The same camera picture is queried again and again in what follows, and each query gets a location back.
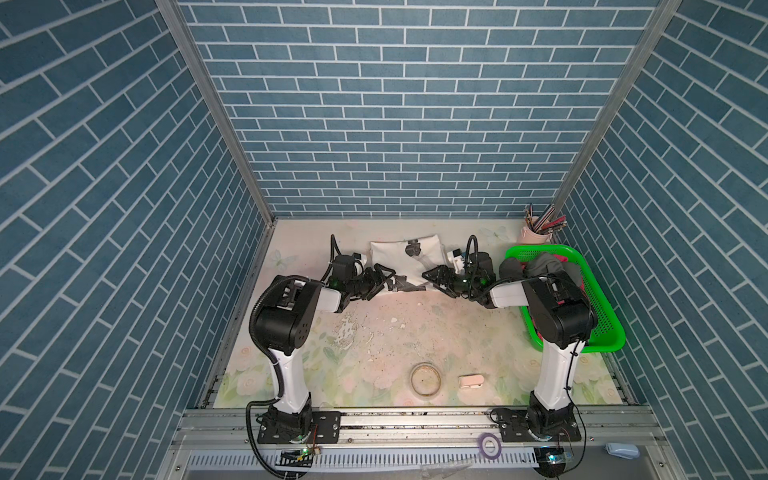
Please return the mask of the white t shirt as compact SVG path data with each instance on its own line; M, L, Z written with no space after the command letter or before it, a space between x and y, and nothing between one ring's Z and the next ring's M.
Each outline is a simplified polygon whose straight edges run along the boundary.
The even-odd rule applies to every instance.
M386 281L388 293L406 293L431 289L422 274L446 265L442 243L438 235L399 242L371 242L372 261L395 271Z

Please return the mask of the green plastic basket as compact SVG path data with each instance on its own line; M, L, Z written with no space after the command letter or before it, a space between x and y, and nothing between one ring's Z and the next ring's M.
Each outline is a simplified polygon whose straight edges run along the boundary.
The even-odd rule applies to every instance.
M558 254L568 257L569 262L580 266L583 276L583 291L586 294L591 307L597 317L598 324L592 330L583 352L589 353L613 353L621 350L626 343L626 334L613 306L603 293L595 275L584 256L576 249L562 244L526 245L520 244L510 247L505 258L515 257L523 263L533 260L542 252Z

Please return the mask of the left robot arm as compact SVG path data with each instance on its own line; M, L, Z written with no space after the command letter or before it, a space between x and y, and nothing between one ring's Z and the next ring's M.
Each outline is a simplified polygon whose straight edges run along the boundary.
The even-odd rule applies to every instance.
M300 349L305 345L315 314L341 313L354 301L369 301L392 280L396 271L381 264L364 266L354 255L331 260L324 275L278 275L261 294L250 315L249 336L271 366L275 387L265 406L269 427L294 437L309 433L311 394L304 379Z

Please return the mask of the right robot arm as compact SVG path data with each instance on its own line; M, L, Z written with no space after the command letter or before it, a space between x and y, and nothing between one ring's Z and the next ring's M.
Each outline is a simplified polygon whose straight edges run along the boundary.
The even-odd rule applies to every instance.
M598 324L578 264L543 252L525 261L508 257L494 271L490 256L479 252L467 254L460 270L439 265L422 278L452 298L488 309L525 306L542 340L541 370L526 413L529 431L544 440L575 424L577 357Z

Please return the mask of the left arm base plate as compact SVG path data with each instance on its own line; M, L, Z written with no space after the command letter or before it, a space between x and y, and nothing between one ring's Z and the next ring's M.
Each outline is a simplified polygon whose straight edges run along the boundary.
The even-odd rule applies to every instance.
M341 429L340 411L312 411L304 414L284 414L268 411L263 419L257 442L277 444L337 444Z

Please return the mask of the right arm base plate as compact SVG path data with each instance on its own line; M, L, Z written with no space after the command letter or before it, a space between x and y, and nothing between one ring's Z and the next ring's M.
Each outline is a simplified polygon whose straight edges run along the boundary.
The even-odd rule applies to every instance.
M556 442L582 440L581 430L575 420L563 426L549 428L544 433L535 433L529 426L525 409L496 407L488 413L489 419L497 425L503 442Z

